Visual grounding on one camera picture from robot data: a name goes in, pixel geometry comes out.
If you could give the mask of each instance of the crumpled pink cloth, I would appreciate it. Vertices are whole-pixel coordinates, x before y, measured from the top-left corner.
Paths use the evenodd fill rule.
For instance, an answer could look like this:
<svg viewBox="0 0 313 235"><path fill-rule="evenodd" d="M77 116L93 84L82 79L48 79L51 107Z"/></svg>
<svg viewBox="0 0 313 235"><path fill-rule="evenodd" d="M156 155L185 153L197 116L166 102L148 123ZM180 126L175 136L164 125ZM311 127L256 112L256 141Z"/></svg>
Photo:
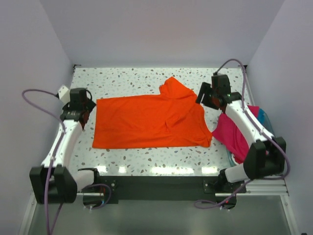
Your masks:
<svg viewBox="0 0 313 235"><path fill-rule="evenodd" d="M258 116L260 107L249 106L254 116ZM226 115L221 114L216 129L212 132L213 137L226 146L235 155L237 163L243 163L249 151L248 144L236 124Z"/></svg>

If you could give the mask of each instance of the folded fabric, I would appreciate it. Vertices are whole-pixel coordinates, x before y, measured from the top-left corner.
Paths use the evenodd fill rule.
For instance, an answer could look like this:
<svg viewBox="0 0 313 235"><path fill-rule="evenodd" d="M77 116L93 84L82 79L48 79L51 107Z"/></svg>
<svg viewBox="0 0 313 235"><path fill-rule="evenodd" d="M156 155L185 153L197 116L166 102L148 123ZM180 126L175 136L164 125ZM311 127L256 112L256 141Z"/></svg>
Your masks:
<svg viewBox="0 0 313 235"><path fill-rule="evenodd" d="M94 148L208 147L212 133L197 95L175 78L158 95L97 100Z"/></svg>
<svg viewBox="0 0 313 235"><path fill-rule="evenodd" d="M254 116L258 116L260 107L248 105L248 108ZM220 115L217 127L212 134L235 155L237 163L244 162L249 150L248 144L236 124L226 114Z"/></svg>

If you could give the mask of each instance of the orange cloth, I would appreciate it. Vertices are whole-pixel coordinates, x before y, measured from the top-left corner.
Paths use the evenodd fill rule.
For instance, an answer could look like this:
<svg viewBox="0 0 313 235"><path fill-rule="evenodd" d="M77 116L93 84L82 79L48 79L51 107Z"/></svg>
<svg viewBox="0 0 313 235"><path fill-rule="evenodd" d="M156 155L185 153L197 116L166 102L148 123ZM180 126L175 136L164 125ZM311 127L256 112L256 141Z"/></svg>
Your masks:
<svg viewBox="0 0 313 235"><path fill-rule="evenodd" d="M197 95L175 78L161 94L97 100L94 148L210 146Z"/></svg>

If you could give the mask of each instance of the white wall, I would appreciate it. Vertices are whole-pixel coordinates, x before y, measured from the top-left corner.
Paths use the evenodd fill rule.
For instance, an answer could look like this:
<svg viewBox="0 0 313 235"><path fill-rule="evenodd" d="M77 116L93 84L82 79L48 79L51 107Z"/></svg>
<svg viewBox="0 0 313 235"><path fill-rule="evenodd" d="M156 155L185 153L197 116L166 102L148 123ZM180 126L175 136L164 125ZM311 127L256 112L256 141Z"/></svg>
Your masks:
<svg viewBox="0 0 313 235"><path fill-rule="evenodd" d="M29 200L29 171L47 155L56 122L21 97L26 88L56 91L71 62L38 0L0 1L0 234L16 234ZM31 95L59 113L58 101Z"/></svg>
<svg viewBox="0 0 313 235"><path fill-rule="evenodd" d="M247 64L284 0L41 0L86 67Z"/></svg>
<svg viewBox="0 0 313 235"><path fill-rule="evenodd" d="M254 100L287 142L287 177L301 232L313 234L313 1L285 0L248 64Z"/></svg>

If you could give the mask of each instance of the tabletop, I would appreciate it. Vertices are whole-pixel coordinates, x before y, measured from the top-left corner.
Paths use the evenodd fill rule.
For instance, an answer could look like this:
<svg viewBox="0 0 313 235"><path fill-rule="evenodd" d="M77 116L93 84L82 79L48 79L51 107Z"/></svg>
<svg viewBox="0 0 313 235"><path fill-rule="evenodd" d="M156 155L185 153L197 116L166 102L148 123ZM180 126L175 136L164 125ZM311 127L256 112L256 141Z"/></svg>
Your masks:
<svg viewBox="0 0 313 235"><path fill-rule="evenodd" d="M196 94L202 82L211 83L217 69L199 68L76 68L71 88L84 87L91 91L93 100L110 97L159 94L159 86L171 76ZM232 92L242 91L241 69L222 69L227 74ZM245 101L250 98L245 91ZM204 107L205 122L210 131L217 126L221 111ZM98 168L100 175L124 176L202 176L218 175L230 167L223 144L212 139L211 146L95 149L92 148L96 109L77 140L71 156L71 173L85 167Z"/></svg>

